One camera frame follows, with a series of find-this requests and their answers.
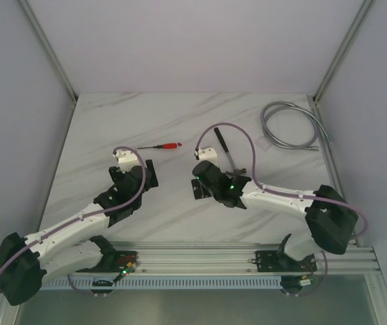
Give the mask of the black mounting plate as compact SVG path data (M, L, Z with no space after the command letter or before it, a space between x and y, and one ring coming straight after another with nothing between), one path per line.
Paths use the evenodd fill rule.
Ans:
M105 253L100 262L89 269L94 273L116 273L127 268L128 263L136 263L137 251L116 251Z
M309 255L302 261L295 261L286 255L279 255L277 251L255 251L254 258L250 262L256 266L258 272L311 273L317 271L314 255Z

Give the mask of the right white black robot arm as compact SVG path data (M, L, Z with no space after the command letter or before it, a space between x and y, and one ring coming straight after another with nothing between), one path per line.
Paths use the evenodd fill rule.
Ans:
M303 259L325 251L343 255L358 222L358 215L330 186L298 191L257 184L251 177L230 177L210 161L193 168L193 176L211 196L228 208L286 213L306 223L287 234L277 249L277 264L294 269Z

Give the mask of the right aluminium frame post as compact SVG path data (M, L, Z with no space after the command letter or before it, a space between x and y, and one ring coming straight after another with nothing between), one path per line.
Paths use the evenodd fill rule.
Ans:
M357 39L357 36L360 33L365 21L369 17L369 14L373 9L375 3L375 0L362 1L355 17L353 18L350 26L348 27L348 30L346 31L346 34L326 71L325 76L322 78L322 81L320 82L313 96L313 101L315 104L318 104L326 94L328 87L333 81L343 61L345 60L345 57L349 53L353 43Z

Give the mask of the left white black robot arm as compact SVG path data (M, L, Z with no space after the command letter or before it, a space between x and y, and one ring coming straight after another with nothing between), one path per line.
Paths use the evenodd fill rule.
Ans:
M158 187L152 160L128 171L109 169L113 184L79 213L45 230L0 245L0 294L12 306L36 295L42 285L74 272L115 273L116 284L135 268L136 252L117 251L104 234L141 207L142 195Z

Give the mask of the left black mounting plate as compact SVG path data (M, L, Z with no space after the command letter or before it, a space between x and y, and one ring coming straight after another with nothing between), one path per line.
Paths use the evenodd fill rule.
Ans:
M105 253L100 262L89 269L94 273L116 273L127 268L128 263L136 263L137 251L116 251Z

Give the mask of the black fuse box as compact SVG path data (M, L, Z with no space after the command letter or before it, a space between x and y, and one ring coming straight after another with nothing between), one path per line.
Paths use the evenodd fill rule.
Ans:
M198 179L191 180L191 187L193 190L193 197L195 200L212 197L212 194L199 182Z

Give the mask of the aluminium frame post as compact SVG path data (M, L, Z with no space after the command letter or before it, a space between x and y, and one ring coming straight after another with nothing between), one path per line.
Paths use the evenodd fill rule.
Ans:
M349 53L353 43L357 39L357 36L360 33L365 21L369 17L369 14L373 9L375 3L375 0L362 1L355 17L353 18L350 26L348 27L348 30L346 31L346 34L326 71L325 76L322 78L322 81L320 82L313 96L313 101L315 104L318 104L326 94L328 87L333 81L343 61L345 60L345 57Z
M32 9L29 1L18 0L18 5L20 6L20 9L22 10L26 21L30 25L32 32L37 38L39 45L41 46L43 53L47 57L51 68L56 74L61 86L68 94L68 97L71 99L72 103L76 104L78 101L78 95L76 94L64 67L62 66L58 56L56 55L53 47L51 46L51 43L45 31L43 30L43 27L41 26L41 23L39 22L39 19L37 18L34 10Z

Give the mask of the left aluminium frame post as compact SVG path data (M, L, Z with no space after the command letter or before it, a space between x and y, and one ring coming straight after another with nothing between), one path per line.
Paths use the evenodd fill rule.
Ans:
M22 10L26 21L30 25L32 32L37 38L39 45L41 46L43 53L47 57L51 68L56 74L61 86L68 94L68 97L71 99L72 103L76 104L78 101L78 95L76 94L64 67L62 66L58 56L56 55L53 47L51 46L51 43L45 31L43 30L43 27L41 26L41 23L39 22L39 19L37 18L34 10L32 9L29 1L18 0L18 5L20 6L20 9Z

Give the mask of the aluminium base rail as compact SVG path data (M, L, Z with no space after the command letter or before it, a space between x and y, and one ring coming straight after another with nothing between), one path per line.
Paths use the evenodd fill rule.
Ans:
M135 251L136 276L238 276L263 275L253 260L256 251L272 251L268 244L243 242L114 242L118 251ZM380 265L371 247L350 245L344 255L316 253L315 274L379 274Z

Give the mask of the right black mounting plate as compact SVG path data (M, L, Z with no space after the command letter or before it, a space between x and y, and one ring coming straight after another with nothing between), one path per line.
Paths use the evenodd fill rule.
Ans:
M255 251L254 258L250 262L256 266L258 272L311 273L317 271L314 255L309 255L302 261L295 261L286 255L279 255L277 251Z

